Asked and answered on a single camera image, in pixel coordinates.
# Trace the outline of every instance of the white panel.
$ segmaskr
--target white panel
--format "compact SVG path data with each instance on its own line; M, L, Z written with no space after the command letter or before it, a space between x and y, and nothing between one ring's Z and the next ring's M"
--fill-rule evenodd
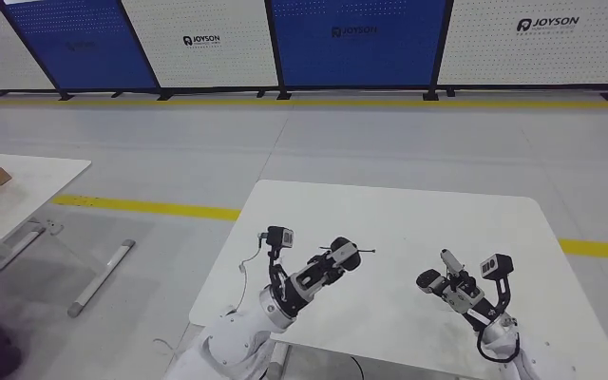
M277 85L263 0L123 3L161 86ZM219 41L197 43L196 36Z
M0 13L0 89L53 89L4 14Z
M440 85L605 83L608 0L454 1Z

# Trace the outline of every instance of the white tabletop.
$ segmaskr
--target white tabletop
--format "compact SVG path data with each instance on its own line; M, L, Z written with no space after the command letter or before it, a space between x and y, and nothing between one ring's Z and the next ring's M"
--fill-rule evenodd
M294 230L294 248L282 252L288 274L339 236L361 249L377 249L364 254L354 272L322 289L275 340L499 380L497 366L477 353L468 323L440 298L422 293L415 281L426 269L444 271L439 253L448 248L495 303L495 285L481 279L479 264L500 252L512 256L515 266L509 313L569 357L579 380L603 378L608 370L608 340L532 199L260 181L200 291L192 323L205 326L226 305L238 303L238 264L256 251L256 235L269 225ZM269 283L265 253L247 269L243 310Z
M0 186L0 242L91 165L91 161L0 154L12 180Z

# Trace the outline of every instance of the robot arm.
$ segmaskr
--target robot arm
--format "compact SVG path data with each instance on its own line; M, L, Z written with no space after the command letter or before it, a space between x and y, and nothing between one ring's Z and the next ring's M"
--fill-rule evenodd
M449 250L443 250L441 258L447 266L447 275L430 269L418 276L416 284L423 292L441 297L466 319L477 334L480 355L499 365L504 380L576 378L574 367L551 352L548 342L537 345L528 334L520 332L517 319L505 311L511 300L507 278L513 272L511 257L496 254L481 264L482 277L496 282L499 294L496 306L490 304L475 278ZM482 344L496 357L485 354Z
M209 378L210 370L223 378L259 379L274 347L270 334L284 333L321 288L356 269L361 263L359 253L366 252L339 237L323 255L313 256L302 270L287 275L277 261L282 248L292 247L294 232L272 226L258 237L260 244L265 239L271 246L270 284L259 293L258 303L246 312L230 310L205 328L167 380Z

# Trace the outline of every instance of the blue panel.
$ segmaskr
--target blue panel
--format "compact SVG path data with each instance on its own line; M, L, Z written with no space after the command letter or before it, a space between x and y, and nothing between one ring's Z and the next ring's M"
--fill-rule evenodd
M446 0L272 0L287 86L427 86Z
M60 88L155 86L117 0L45 0L7 8Z

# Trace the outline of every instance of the gray floor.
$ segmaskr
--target gray floor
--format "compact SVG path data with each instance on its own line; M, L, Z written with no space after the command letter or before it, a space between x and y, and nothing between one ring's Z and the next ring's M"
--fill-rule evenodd
M259 179L526 196L559 238L608 240L606 120L573 109L2 106L0 152L92 160L66 191L118 199L239 208ZM0 321L28 355L13 378L161 378L173 353L153 340L179 352L196 333L188 312L231 223L56 205L38 217L99 259L125 238L138 246L76 319L66 309L92 273L56 238L0 274ZM608 331L608 259L568 258ZM361 364L367 379L442 377ZM349 357L298 349L286 378L357 375Z

